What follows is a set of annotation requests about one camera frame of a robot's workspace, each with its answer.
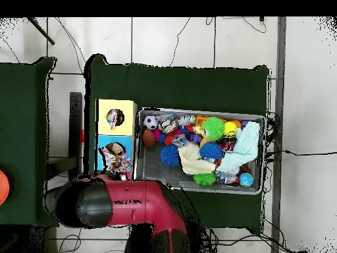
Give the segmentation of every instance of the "green cloth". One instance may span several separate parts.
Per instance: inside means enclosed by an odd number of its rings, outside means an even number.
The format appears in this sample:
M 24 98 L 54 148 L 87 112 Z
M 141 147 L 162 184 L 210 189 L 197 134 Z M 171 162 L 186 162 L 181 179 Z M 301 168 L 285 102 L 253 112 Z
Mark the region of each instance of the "green cloth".
M 96 99 L 129 99 L 138 108 L 265 115 L 268 74 L 266 66 L 244 70 L 108 65 L 103 56 L 91 56 L 86 64 L 86 76 L 91 78 L 87 78 L 86 94 L 90 94 L 89 126 L 93 131 L 88 150 L 89 171 L 93 171 L 94 163 Z M 180 200 L 184 194 L 174 191 L 174 195 Z M 188 196 L 204 227 L 251 227 L 255 232 L 260 231 L 262 193 L 188 192 Z
M 54 58 L 0 63 L 0 170 L 10 192 L 0 224 L 56 225 L 43 208 L 46 178 L 46 78 Z

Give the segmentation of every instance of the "gray plastic bin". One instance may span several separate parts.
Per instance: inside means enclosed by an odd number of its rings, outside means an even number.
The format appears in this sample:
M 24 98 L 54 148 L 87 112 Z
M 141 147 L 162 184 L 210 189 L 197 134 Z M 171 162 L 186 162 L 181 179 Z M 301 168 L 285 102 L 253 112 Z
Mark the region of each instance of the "gray plastic bin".
M 156 143 L 153 147 L 147 148 L 142 142 L 142 134 L 145 130 L 143 120 L 147 115 L 161 115 L 165 113 L 173 113 L 175 117 L 181 115 L 204 115 L 213 117 L 222 117 L 223 119 L 237 119 L 239 121 L 255 121 L 260 124 L 259 132 L 259 151 L 255 161 L 249 163 L 254 183 L 251 187 L 227 186 L 216 181 L 211 186 L 200 186 L 193 181 L 191 175 L 186 175 L 181 166 L 167 167 L 161 163 L 159 154 L 163 145 Z M 198 192 L 219 192 L 219 193 L 235 193 L 235 194 L 258 194 L 263 189 L 263 170 L 264 170 L 264 154 L 265 154 L 265 137 L 266 134 L 266 118 L 261 115 L 241 115 L 235 113 L 215 113 L 210 111 L 185 111 L 178 109 L 148 109 L 141 108 L 137 114 L 139 123 L 139 136 L 135 143 L 135 160 L 133 179 L 138 180 L 155 180 L 164 184 L 169 183 L 173 188 L 182 187 L 186 191 Z

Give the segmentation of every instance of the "floor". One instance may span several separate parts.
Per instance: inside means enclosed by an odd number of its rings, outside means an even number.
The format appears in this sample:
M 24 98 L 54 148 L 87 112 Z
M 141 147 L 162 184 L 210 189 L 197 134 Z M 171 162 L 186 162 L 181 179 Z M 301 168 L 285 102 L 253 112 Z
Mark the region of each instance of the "floor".
M 57 58 L 57 66 L 51 75 L 53 80 L 49 83 L 49 155 L 67 156 L 69 93 L 82 92 L 84 95 L 85 84 L 80 73 L 84 69 L 84 61 L 94 53 L 104 54 L 109 63 L 133 62 L 157 66 L 169 66 L 172 63 L 172 66 L 249 69 L 257 65 L 266 65 L 271 70 L 269 109 L 273 111 L 276 88 L 277 17 L 265 17 L 267 31 L 264 34 L 255 31 L 241 17 L 220 16 L 216 20 L 213 19 L 209 25 L 205 24 L 205 18 L 191 18 L 179 37 L 176 55 L 172 61 L 176 36 L 187 19 L 60 18 L 63 26 L 81 47 L 84 57 L 82 58 L 77 50 L 78 59 L 72 41 L 55 18 L 49 18 L 48 25 L 46 18 L 37 18 L 44 30 L 48 28 L 55 45 L 48 44 L 27 20 L 13 20 L 8 22 L 9 27 L 6 28 L 0 25 L 2 28 L 0 36 L 6 39 L 21 63 L 33 63 L 45 55 Z M 247 21 L 263 29 L 258 17 L 247 18 Z M 0 61 L 17 63 L 7 46 L 1 41 L 0 44 Z M 271 187 L 270 175 L 268 171 L 265 185 L 267 189 Z M 51 179 L 48 188 L 67 182 L 67 174 L 61 176 L 64 177 Z M 271 221 L 271 204 L 270 191 L 265 195 L 265 217 L 269 221 Z M 220 240 L 218 253 L 271 253 L 270 246 L 258 237 L 226 246 L 250 235 L 246 229 L 216 228 L 214 231 Z M 50 229 L 49 253 L 123 253 L 129 235 L 127 227 L 82 229 L 79 241 L 77 238 L 79 232 L 79 229 L 69 229 L 61 225 Z M 264 233 L 271 235 L 271 226 L 268 223 L 264 225 Z

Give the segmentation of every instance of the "orange object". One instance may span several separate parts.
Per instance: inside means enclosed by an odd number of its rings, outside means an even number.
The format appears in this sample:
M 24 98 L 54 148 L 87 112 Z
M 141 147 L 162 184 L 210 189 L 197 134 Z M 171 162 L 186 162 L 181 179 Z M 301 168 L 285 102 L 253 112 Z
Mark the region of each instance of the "orange object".
M 203 117 L 202 115 L 197 115 L 197 117 L 195 118 L 195 125 L 201 126 L 206 119 L 208 119 L 208 117 Z
M 173 136 L 172 133 L 167 134 L 164 143 L 169 146 L 170 144 L 172 144 L 172 140 L 173 140 Z
M 230 122 L 234 122 L 238 128 L 242 128 L 242 124 L 238 120 L 234 119 L 234 120 L 231 120 Z
M 9 194 L 9 182 L 6 175 L 0 171 L 0 205 L 7 199 Z

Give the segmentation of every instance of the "yellow ball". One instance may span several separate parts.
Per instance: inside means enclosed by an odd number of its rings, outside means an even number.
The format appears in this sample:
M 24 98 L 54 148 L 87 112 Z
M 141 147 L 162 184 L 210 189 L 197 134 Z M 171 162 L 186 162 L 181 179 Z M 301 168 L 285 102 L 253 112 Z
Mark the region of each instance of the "yellow ball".
M 226 137 L 233 137 L 236 135 L 238 127 L 236 126 L 236 123 L 233 123 L 231 121 L 227 121 L 224 124 L 224 135 Z

